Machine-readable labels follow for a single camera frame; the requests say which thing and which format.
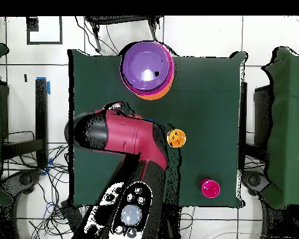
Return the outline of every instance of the magenta cup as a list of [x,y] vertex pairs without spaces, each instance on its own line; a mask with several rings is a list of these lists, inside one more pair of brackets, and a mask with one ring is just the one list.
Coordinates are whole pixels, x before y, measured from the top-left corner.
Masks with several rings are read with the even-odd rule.
[[207,198],[216,198],[221,192],[219,184],[210,179],[204,179],[202,181],[202,194]]

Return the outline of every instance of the black frame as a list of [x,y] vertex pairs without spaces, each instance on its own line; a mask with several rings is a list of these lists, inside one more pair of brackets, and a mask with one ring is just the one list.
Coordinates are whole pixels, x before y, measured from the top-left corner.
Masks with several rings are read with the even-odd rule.
[[62,16],[59,17],[59,24],[60,24],[60,41],[49,41],[49,42],[31,42],[30,41],[30,31],[39,31],[39,29],[29,29],[27,27],[27,45],[45,45],[45,44],[56,44],[56,45],[62,45],[63,44],[63,38],[62,38]]
[[245,145],[246,145],[246,119],[247,119],[247,83],[242,83],[240,90],[240,111],[238,128],[238,169],[245,167]]

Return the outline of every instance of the stacked bowls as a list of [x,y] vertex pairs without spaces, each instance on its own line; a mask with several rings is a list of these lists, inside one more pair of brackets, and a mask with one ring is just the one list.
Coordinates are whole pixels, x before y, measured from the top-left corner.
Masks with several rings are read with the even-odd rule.
[[174,80],[174,62],[168,49],[158,42],[134,44],[122,57],[121,79],[127,89],[145,100],[163,97]]

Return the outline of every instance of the blue tape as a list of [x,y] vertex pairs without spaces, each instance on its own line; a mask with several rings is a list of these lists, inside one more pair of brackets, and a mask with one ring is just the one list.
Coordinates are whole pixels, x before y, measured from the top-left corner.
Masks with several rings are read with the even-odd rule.
[[[46,77],[37,77],[37,80],[46,80]],[[50,90],[50,81],[47,82],[47,94],[48,94],[48,95],[51,94],[51,90]]]
[[[49,159],[49,161],[48,161],[48,165],[50,165],[50,166],[53,165],[53,157]],[[45,172],[41,173],[41,176],[45,176],[45,175],[47,175],[46,172],[49,172],[49,171],[50,171],[50,168],[47,167],[47,168],[45,169]]]
[[47,82],[47,93],[48,93],[48,95],[51,94],[51,92],[50,92],[50,81]]

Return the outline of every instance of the black chair leg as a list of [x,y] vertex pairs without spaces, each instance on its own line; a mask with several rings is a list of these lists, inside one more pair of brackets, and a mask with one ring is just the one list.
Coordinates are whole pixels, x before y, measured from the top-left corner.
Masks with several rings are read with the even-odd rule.
[[149,29],[151,30],[153,40],[157,41],[157,38],[155,35],[155,30],[156,30],[155,19],[148,19],[148,25],[149,25]]
[[96,25],[96,23],[93,23],[93,22],[91,23],[91,26],[92,26],[92,31],[94,34],[95,42],[97,43],[97,49],[99,51],[101,51],[101,45],[100,45],[100,41],[98,39],[98,32],[100,31],[100,26]]

